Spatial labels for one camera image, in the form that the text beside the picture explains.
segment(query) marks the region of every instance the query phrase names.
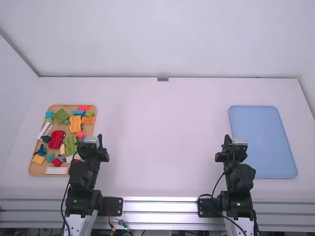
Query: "blue plastic tray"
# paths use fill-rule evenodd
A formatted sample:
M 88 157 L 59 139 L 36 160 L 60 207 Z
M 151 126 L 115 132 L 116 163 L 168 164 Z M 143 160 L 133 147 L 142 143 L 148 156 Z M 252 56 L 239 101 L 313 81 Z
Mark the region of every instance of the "blue plastic tray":
M 295 178 L 297 169 L 277 108 L 232 106 L 229 109 L 234 138 L 248 142 L 244 163 L 256 169 L 256 178 Z

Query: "white lego brick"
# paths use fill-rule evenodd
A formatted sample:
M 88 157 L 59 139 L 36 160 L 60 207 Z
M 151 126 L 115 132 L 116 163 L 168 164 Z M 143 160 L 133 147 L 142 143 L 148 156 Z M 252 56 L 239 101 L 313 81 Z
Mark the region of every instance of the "white lego brick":
M 65 159 L 67 160 L 67 163 L 69 164 L 72 161 L 72 156 L 67 156 Z M 79 154 L 75 154 L 74 159 L 81 160 L 81 157 Z
M 37 139 L 41 140 L 41 136 L 47 135 L 52 128 L 53 128 L 53 125 L 50 122 L 46 122 L 46 124 L 41 129 L 40 133 L 38 134 Z
M 47 167 L 47 175 L 66 175 L 68 167 Z

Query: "toy brick pile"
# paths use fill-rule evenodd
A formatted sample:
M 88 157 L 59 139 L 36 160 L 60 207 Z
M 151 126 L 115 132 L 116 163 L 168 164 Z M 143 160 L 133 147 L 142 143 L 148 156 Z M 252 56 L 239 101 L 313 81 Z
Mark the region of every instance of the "toy brick pile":
M 32 159 L 32 161 L 37 164 L 42 164 L 46 160 L 48 163 L 54 165 L 53 167 L 47 168 L 46 174 L 67 174 L 67 167 L 60 166 L 63 163 L 71 162 L 77 150 L 77 142 L 84 141 L 85 135 L 82 132 L 83 124 L 94 124 L 95 114 L 90 110 L 90 106 L 78 107 L 78 109 L 72 111 L 72 113 L 73 116 L 70 117 L 64 109 L 60 109 L 55 113 L 51 111 L 46 112 L 44 127 L 37 136 L 37 139 L 48 144 L 48 148 L 46 148 L 44 144 L 41 144 Z M 55 130 L 49 136 L 48 134 L 53 127 L 54 120 L 64 125 L 70 123 L 69 130 L 71 133 L 76 133 L 76 136 L 65 139 L 64 130 Z M 49 153 L 50 149 L 59 149 L 60 154 L 56 156 L 55 153 Z M 81 157 L 78 154 L 74 156 L 74 159 L 75 161 L 81 161 Z

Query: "red lego brick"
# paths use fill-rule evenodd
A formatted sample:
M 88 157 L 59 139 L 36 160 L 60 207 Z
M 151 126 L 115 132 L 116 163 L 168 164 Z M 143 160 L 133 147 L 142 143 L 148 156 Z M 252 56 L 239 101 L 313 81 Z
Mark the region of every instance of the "red lego brick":
M 83 139 L 86 137 L 82 131 L 77 132 L 77 136 L 79 137 L 79 139 Z
M 90 106 L 83 106 L 83 107 L 78 107 L 78 111 L 88 111 L 90 109 Z
M 55 130 L 51 133 L 51 140 L 48 142 L 50 149 L 59 149 L 63 139 L 65 138 L 65 132 L 63 130 Z
M 56 167 L 59 167 L 63 164 L 59 158 L 55 158 L 51 163 L 53 163 Z
M 65 138 L 65 132 L 63 130 L 55 130 L 51 133 L 52 139 L 64 139 Z

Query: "white wall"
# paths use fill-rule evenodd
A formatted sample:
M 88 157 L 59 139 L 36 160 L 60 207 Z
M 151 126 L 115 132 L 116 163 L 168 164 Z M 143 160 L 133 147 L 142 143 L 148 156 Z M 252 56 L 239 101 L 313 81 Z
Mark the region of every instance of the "white wall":
M 42 76 L 297 77 L 315 114 L 314 9 L 313 0 L 3 0 L 0 28 Z
M 37 80 L 34 72 L 0 35 L 0 175 Z

